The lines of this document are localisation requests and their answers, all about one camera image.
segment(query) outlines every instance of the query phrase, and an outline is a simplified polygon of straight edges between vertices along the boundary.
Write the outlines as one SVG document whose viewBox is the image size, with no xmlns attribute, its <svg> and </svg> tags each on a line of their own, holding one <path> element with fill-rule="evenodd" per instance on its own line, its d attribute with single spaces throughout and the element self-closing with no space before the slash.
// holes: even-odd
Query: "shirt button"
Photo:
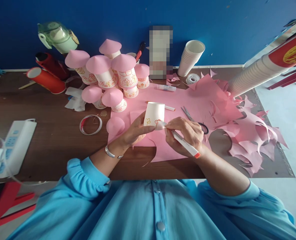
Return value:
<svg viewBox="0 0 296 240">
<path fill-rule="evenodd" d="M 161 232 L 163 232 L 166 229 L 166 226 L 164 225 L 163 222 L 158 222 L 157 227 Z"/>
</svg>

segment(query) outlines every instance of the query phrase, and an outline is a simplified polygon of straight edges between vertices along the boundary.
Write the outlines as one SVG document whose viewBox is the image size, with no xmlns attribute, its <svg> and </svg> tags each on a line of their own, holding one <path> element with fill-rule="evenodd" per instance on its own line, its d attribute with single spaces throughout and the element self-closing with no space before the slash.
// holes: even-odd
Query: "electrical cord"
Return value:
<svg viewBox="0 0 296 240">
<path fill-rule="evenodd" d="M 17 179 L 17 178 L 12 174 L 9 165 L 8 165 L 7 161 L 5 160 L 5 158 L 4 158 L 4 153 L 5 153 L 5 144 L 4 144 L 4 140 L 3 140 L 2 138 L 0 138 L 0 141 L 1 141 L 1 143 L 2 143 L 2 149 L 3 149 L 3 150 L 2 150 L 2 154 L 1 154 L 1 156 L 0 156 L 0 162 L 3 162 L 3 163 L 4 163 L 5 170 L 7 171 L 7 173 L 10 175 L 10 177 L 11 177 L 14 181 L 16 181 L 16 182 L 18 182 L 18 183 L 20 183 L 21 185 L 24 185 L 24 186 L 38 186 L 38 185 L 42 185 L 42 184 L 44 184 L 44 183 L 47 182 L 47 181 L 45 181 L 45 182 L 39 182 L 39 183 L 35 183 L 35 184 L 26 184 L 26 183 L 21 182 L 19 179 Z"/>
</svg>

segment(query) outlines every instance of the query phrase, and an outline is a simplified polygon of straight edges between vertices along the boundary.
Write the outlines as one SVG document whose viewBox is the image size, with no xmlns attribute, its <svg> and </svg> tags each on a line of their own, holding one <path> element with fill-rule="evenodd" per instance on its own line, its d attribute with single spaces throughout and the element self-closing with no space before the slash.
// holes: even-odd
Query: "wooden table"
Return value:
<svg viewBox="0 0 296 240">
<path fill-rule="evenodd" d="M 200 75 L 201 69 L 192 69 L 191 73 Z M 217 68 L 220 78 L 230 80 L 241 68 Z M 203 74 L 209 73 L 208 68 L 202 69 Z M 67 173 L 66 164 L 71 158 L 83 159 L 98 151 L 107 144 L 108 133 L 106 123 L 108 115 L 101 117 L 103 127 L 93 136 L 80 133 L 79 124 L 83 117 L 89 114 L 99 114 L 103 110 L 96 109 L 92 104 L 86 105 L 86 111 L 76 112 L 65 108 L 68 96 L 54 95 L 38 84 L 23 90 L 18 90 L 28 83 L 28 78 L 22 72 L 9 72 L 0 77 L 0 137 L 5 138 L 14 120 L 35 118 L 37 126 L 28 148 L 27 154 L 16 177 L 21 181 L 57 181 Z M 165 80 L 154 80 L 154 83 L 165 84 Z M 258 104 L 256 110 L 263 110 L 256 99 L 255 92 L 249 91 L 248 97 Z M 230 139 L 217 130 L 211 134 L 210 144 L 215 153 L 237 167 L 245 175 L 239 159 L 231 157 L 227 151 L 231 147 Z M 135 147 L 128 149 L 110 175 L 112 180 L 139 179 L 181 179 L 204 178 L 202 171 L 189 159 L 148 163 L 156 153 L 155 147 Z M 276 149 L 276 160 L 266 158 L 262 167 L 254 177 L 293 177 L 288 161 L 281 148 Z"/>
</svg>

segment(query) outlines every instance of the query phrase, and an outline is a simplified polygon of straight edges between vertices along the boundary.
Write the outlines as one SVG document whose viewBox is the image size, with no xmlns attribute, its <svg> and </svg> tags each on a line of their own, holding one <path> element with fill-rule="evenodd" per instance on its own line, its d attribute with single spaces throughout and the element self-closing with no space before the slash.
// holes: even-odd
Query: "floor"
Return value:
<svg viewBox="0 0 296 240">
<path fill-rule="evenodd" d="M 267 87 L 280 81 L 282 77 L 277 77 L 262 84 L 256 88 L 257 94 L 261 100 L 265 110 L 269 110 L 268 117 L 272 126 L 280 127 L 281 132 L 287 142 L 289 149 L 284 149 L 286 157 L 296 176 L 296 85 L 292 84 L 286 88 L 276 88 L 268 90 Z M 260 188 L 280 198 L 286 209 L 288 209 L 295 217 L 296 225 L 296 178 L 257 178 L 252 179 Z M 33 204 L 37 197 L 44 191 L 52 188 L 56 182 L 48 182 L 36 187 L 23 186 L 20 192 L 26 193 L 34 191 L 35 199 L 22 205 L 17 209 L 21 209 Z M 6 214 L 9 214 L 17 209 L 11 209 Z M 23 221 L 25 221 L 31 213 L 26 214 L 15 221 L 0 227 L 0 240 L 6 239 Z"/>
</svg>

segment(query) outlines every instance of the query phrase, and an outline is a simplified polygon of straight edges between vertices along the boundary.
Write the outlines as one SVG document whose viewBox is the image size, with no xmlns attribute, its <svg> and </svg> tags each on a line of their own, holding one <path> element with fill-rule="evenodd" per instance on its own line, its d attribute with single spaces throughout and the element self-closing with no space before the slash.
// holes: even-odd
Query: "scissors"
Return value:
<svg viewBox="0 0 296 240">
<path fill-rule="evenodd" d="M 188 110 L 186 109 L 185 106 L 184 106 L 184 109 L 183 109 L 183 108 L 181 108 L 181 109 L 183 110 L 183 112 L 186 114 L 186 116 L 188 117 L 188 119 L 189 119 L 190 121 L 196 122 L 195 120 L 192 119 L 192 117 L 190 116 L 190 114 L 189 114 L 189 112 L 188 112 Z M 206 125 L 204 125 L 203 123 L 199 123 L 199 125 L 200 125 L 201 127 L 203 127 L 203 128 L 202 128 L 203 131 L 204 131 L 204 129 L 206 130 L 206 131 L 204 131 L 205 134 L 208 134 L 208 133 L 209 133 L 209 129 L 207 128 Z"/>
</svg>

